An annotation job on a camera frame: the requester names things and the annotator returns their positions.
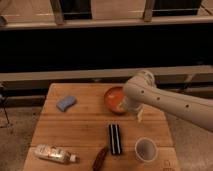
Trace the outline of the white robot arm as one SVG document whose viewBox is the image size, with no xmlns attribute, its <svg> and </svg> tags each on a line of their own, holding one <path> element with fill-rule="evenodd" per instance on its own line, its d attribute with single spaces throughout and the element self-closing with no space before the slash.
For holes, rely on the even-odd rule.
<svg viewBox="0 0 213 171">
<path fill-rule="evenodd" d="M 156 87 L 155 77 L 141 70 L 123 85 L 122 105 L 137 114 L 150 105 L 213 132 L 213 100 L 165 91 Z"/>
</svg>

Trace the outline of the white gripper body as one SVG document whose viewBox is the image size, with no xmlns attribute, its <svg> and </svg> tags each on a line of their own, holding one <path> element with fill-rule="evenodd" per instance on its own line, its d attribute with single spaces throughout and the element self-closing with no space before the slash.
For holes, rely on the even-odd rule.
<svg viewBox="0 0 213 171">
<path fill-rule="evenodd" d="M 141 102 L 124 97 L 121 105 L 126 111 L 134 114 L 139 122 L 142 121 L 143 105 Z"/>
</svg>

